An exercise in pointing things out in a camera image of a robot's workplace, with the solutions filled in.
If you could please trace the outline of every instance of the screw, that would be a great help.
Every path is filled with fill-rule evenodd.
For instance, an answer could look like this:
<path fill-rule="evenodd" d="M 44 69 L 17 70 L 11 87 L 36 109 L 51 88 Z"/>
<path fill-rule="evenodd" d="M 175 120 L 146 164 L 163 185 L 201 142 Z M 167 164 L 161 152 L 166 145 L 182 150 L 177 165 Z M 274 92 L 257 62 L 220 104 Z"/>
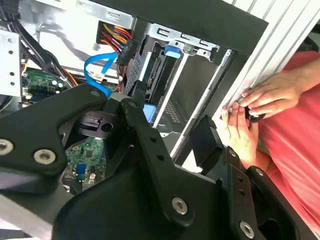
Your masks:
<path fill-rule="evenodd" d="M 188 212 L 188 206 L 186 202 L 180 197 L 174 197 L 172 199 L 172 206 L 178 214 L 185 215 Z"/>
<path fill-rule="evenodd" d="M 241 221 L 239 223 L 239 226 L 240 226 L 241 231 L 244 233 L 244 235 L 248 239 L 254 239 L 255 233 L 248 223 L 246 223 L 245 221 Z"/>
<path fill-rule="evenodd" d="M 259 168 L 256 168 L 255 170 L 260 176 L 264 175 L 264 173 Z"/>
<path fill-rule="evenodd" d="M 0 156 L 7 155 L 14 149 L 14 145 L 7 139 L 0 139 Z"/>
<path fill-rule="evenodd" d="M 34 153 L 33 158 L 39 164 L 49 165 L 56 160 L 56 154 L 49 149 L 40 149 Z"/>
<path fill-rule="evenodd" d="M 97 92 L 96 90 L 92 90 L 92 91 L 90 91 L 90 93 L 91 93 L 93 96 L 100 97 L 100 93 Z"/>
<path fill-rule="evenodd" d="M 135 102 L 133 102 L 133 101 L 128 102 L 128 104 L 129 104 L 131 107 L 134 107 L 134 108 L 137 108 L 137 107 L 138 107 L 138 105 L 137 105 Z"/>
<path fill-rule="evenodd" d="M 236 152 L 232 148 L 229 148 L 229 153 L 234 157 L 237 156 Z"/>

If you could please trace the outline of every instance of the red wire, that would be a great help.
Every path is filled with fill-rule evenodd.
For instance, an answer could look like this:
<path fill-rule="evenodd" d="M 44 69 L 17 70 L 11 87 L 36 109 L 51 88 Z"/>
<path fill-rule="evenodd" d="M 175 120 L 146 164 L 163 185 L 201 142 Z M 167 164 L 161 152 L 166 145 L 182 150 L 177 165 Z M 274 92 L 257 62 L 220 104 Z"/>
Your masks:
<path fill-rule="evenodd" d="M 116 52 L 118 56 L 120 55 L 119 51 L 111 44 L 111 42 L 109 42 L 106 39 L 101 39 L 101 42 L 108 44 L 110 47 L 112 47 L 112 49 Z"/>
<path fill-rule="evenodd" d="M 120 46 L 119 43 L 117 43 L 112 37 L 110 37 L 108 34 L 106 34 L 105 32 L 102 32 L 102 34 L 109 39 L 109 41 L 111 41 L 118 49 L 122 49 L 122 47 Z"/>
<path fill-rule="evenodd" d="M 117 27 L 115 27 L 114 29 L 115 29 L 117 32 L 122 33 L 122 34 L 128 36 L 130 39 L 132 39 L 132 35 L 131 35 L 130 33 L 128 33 L 127 31 L 122 31 L 121 29 L 119 29 L 119 28 L 117 28 Z"/>

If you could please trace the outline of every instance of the blue tab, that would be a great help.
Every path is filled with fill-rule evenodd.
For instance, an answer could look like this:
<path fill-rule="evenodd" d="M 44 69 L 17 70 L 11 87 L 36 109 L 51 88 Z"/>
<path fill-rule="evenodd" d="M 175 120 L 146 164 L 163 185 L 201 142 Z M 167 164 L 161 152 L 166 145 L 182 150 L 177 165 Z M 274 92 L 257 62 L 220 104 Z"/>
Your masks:
<path fill-rule="evenodd" d="M 181 52 L 179 48 L 167 45 L 164 48 L 164 55 L 178 59 L 181 57 Z"/>

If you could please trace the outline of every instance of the white metal panel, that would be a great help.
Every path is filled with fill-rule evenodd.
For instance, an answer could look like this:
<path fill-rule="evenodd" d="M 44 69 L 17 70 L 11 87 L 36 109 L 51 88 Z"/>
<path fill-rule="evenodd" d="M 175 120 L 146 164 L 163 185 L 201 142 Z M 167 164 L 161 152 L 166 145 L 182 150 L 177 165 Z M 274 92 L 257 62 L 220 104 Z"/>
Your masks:
<path fill-rule="evenodd" d="M 244 4 L 240 8 L 247 8 L 248 3 Z M 243 91 L 254 82 L 260 83 L 283 69 L 312 27 L 319 21 L 320 1 L 257 0 L 251 13 L 265 19 L 269 25 L 214 114 L 212 119 L 218 127 L 223 106 L 237 101 Z M 220 137 L 227 145 L 228 142 L 224 136 L 220 135 Z M 190 153 L 183 167 L 190 171 L 197 171 L 194 167 L 193 152 Z"/>

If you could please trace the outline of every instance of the yellow wire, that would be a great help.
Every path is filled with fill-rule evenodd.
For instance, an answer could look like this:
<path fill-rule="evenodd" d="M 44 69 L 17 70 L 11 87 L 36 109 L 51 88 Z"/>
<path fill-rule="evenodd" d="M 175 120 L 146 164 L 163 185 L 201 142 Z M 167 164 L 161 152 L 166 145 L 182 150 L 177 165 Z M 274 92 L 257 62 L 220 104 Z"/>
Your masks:
<path fill-rule="evenodd" d="M 127 32 L 127 33 L 128 33 L 128 31 L 127 31 L 127 30 L 125 30 L 125 29 L 124 29 L 124 28 L 122 28 L 122 27 L 116 26 L 116 28 L 117 28 L 117 29 L 120 29 L 120 30 L 122 30 L 122 31 L 125 31 L 125 32 Z"/>
<path fill-rule="evenodd" d="M 123 44 L 126 44 L 126 43 L 127 43 L 127 40 L 126 40 L 124 37 L 122 37 L 122 36 L 119 36 L 119 35 L 117 35 L 117 34 L 114 34 L 114 37 L 115 37 L 116 39 L 118 39 L 120 42 L 122 42 Z"/>
<path fill-rule="evenodd" d="M 110 33 L 112 36 L 114 36 L 117 40 L 119 40 L 123 44 L 127 43 L 127 40 L 125 40 L 123 37 L 115 34 L 110 28 L 108 28 L 107 24 L 104 23 L 103 27 L 105 28 L 105 30 L 108 31 L 108 33 Z"/>

